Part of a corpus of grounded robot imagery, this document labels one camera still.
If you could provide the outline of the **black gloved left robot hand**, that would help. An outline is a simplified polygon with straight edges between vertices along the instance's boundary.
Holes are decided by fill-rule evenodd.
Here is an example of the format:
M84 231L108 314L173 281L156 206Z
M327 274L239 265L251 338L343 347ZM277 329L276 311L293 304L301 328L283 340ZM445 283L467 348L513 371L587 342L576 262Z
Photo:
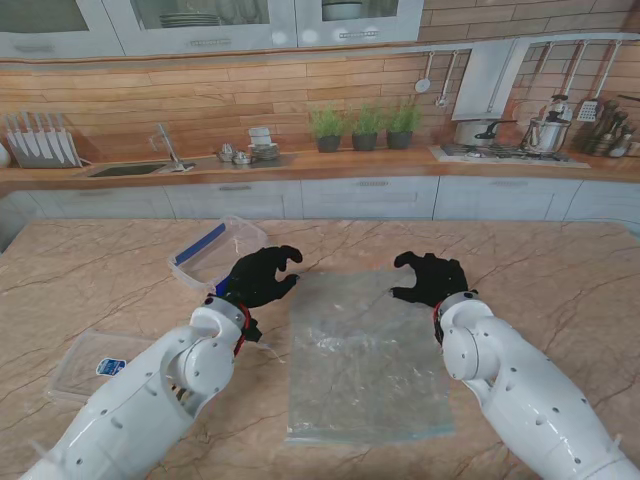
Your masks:
M247 309L262 307L283 298L297 283L299 276L289 274L276 279L277 272L287 269L287 262L303 261L302 253L295 247L271 246L240 258L229 275L216 287L215 292L230 303Z

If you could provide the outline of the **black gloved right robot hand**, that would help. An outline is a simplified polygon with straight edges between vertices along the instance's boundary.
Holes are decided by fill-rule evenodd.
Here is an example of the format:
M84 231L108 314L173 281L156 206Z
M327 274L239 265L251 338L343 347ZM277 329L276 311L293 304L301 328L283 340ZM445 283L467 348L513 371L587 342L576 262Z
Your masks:
M393 287L391 293L399 300L435 308L449 296L469 290L464 270L456 259L442 259L433 253L418 256L407 251L394 260L396 268L406 265L414 271L416 283L411 288Z

